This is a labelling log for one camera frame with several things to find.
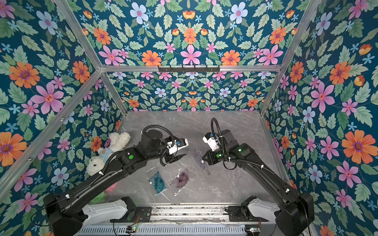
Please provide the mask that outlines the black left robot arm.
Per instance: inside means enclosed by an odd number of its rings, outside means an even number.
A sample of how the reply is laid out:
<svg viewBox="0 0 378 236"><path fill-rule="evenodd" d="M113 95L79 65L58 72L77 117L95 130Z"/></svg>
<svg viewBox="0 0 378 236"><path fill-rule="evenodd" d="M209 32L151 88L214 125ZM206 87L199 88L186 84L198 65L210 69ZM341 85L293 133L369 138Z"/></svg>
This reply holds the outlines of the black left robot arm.
<svg viewBox="0 0 378 236"><path fill-rule="evenodd" d="M136 206L129 197L96 205L90 204L90 201L113 184L145 167L149 160L159 159L163 164L180 160L183 156L178 155L178 151L188 145L186 138L177 138L163 126L145 127L137 145L110 155L99 171L74 189L60 195L48 194L43 199L53 234L74 236L88 225L133 220Z"/></svg>

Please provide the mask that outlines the purple protractor set pouch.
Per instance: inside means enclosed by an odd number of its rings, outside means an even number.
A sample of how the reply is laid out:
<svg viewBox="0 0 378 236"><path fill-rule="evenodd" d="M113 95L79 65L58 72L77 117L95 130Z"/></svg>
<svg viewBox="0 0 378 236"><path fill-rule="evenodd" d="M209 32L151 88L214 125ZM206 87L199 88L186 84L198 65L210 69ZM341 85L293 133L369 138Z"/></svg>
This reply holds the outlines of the purple protractor set pouch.
<svg viewBox="0 0 378 236"><path fill-rule="evenodd" d="M174 196L177 196L189 182L189 170L186 168L174 176L174 178L169 182L168 188Z"/></svg>

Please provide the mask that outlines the clear purple ruler set pouch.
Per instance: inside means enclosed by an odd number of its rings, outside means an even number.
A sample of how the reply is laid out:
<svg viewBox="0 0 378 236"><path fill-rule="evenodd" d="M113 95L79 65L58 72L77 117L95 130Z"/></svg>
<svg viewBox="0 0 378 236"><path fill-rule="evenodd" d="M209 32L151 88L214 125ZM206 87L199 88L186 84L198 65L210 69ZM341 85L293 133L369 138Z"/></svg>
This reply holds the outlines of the clear purple ruler set pouch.
<svg viewBox="0 0 378 236"><path fill-rule="evenodd" d="M208 168L207 163L202 159L203 155L202 155L201 151L195 149L193 156L194 156L196 163L199 165L200 169L202 171L204 171L207 175L211 175L211 172Z"/></svg>

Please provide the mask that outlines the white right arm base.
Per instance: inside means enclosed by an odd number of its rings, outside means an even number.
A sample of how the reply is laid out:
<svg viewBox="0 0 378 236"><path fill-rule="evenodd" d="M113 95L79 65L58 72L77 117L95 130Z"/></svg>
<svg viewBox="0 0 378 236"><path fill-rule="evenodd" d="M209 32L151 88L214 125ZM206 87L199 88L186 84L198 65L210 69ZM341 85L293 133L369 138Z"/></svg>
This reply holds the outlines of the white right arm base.
<svg viewBox="0 0 378 236"><path fill-rule="evenodd" d="M267 202L251 196L241 203L241 211L245 219L262 218L275 222L275 212L280 211L276 203Z"/></svg>

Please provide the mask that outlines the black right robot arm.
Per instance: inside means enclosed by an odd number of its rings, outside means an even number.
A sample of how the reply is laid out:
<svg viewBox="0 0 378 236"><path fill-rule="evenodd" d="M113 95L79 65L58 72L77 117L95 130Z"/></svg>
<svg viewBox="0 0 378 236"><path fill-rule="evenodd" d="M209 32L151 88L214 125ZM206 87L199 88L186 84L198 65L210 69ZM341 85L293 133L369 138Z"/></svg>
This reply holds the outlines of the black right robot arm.
<svg viewBox="0 0 378 236"><path fill-rule="evenodd" d="M201 158L209 165L233 163L251 176L271 195L274 202L251 196L241 204L239 216L246 220L262 218L275 222L286 236L299 236L310 229L315 219L314 200L309 193L281 179L246 143L239 144L230 130L221 130L216 118L211 119L211 132L203 137L209 150Z"/></svg>

